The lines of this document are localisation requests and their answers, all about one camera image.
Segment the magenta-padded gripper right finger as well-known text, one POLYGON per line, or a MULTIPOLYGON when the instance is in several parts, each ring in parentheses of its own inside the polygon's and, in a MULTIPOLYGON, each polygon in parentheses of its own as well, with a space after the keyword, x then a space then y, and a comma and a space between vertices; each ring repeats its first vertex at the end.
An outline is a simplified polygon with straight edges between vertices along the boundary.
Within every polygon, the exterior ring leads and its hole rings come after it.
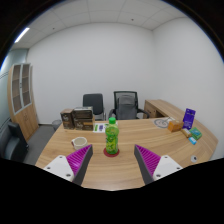
POLYGON ((159 156, 139 145, 134 147, 134 155, 145 184, 152 183, 182 169, 182 167, 168 155, 159 156))

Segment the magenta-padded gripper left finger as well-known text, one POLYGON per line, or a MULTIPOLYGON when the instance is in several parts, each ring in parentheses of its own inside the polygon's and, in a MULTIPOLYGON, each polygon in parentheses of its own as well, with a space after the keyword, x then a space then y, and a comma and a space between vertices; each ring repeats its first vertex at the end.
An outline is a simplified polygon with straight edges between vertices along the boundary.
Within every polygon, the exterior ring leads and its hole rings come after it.
POLYGON ((87 145, 68 156, 57 156, 44 170, 81 186, 92 155, 93 148, 87 145))

